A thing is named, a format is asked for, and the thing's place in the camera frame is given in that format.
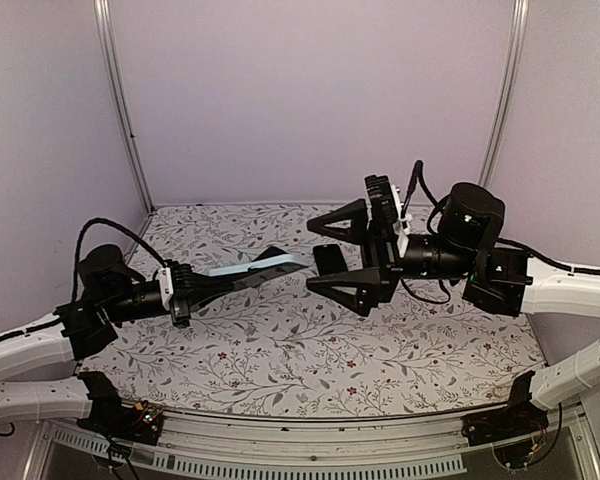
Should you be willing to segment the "light blue phone case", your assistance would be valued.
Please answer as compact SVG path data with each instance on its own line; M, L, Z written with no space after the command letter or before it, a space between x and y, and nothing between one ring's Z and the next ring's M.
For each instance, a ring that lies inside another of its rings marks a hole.
M265 269L270 267L279 267L283 265L294 265L302 269L309 267L311 265L311 262L298 255L282 254L268 257L266 259L255 260L245 264L214 268L208 271L208 275L212 277L221 275L233 275L245 273L254 269Z

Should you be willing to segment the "black phone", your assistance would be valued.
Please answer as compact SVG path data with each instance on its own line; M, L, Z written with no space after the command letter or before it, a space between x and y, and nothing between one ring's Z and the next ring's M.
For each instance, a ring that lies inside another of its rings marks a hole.
M266 259L273 258L273 257L278 257L281 255L286 255L286 252L284 250L282 250L281 248L278 248L275 246L269 246L254 259L254 262L266 260Z
M245 272L234 275L232 281L233 290L241 291L250 288L257 288L263 283L295 273L305 268L305 265L294 262L285 262L266 267L248 268Z

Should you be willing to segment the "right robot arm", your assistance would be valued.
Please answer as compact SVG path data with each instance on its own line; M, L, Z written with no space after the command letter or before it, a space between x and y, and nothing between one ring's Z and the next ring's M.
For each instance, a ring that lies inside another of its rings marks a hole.
M307 288L366 317L409 280L461 282L463 299L495 315L560 313L600 319L600 267L564 264L500 236L505 205L460 182L439 200L424 234L411 231L408 206L385 176L365 180L366 199L308 221L309 231L356 245L361 268L321 269Z

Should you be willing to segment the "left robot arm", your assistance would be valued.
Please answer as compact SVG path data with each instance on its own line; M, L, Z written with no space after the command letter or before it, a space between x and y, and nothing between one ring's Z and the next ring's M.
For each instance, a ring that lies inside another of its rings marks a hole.
M48 382L13 382L36 368L81 361L102 352L126 322L170 316L186 327L212 301L261 281L249 265L198 274L188 264L163 260L152 280L129 267L118 246L93 249L77 264L80 298L22 327L0 334L0 426L20 421L73 418L106 438L155 437L161 410L140 400L124 405L99 371Z

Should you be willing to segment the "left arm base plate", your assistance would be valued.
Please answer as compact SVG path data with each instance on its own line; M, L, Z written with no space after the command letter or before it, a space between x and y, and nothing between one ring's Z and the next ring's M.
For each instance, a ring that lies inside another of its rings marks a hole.
M107 414L92 413L88 418L77 420L76 424L105 439L156 446L163 430L164 415L157 405L141 402L120 406Z

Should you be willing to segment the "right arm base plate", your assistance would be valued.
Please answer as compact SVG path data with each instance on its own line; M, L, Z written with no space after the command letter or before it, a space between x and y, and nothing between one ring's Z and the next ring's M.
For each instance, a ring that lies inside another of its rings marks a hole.
M470 446L479 446L540 432L548 426L547 412L524 402L465 415L461 434Z

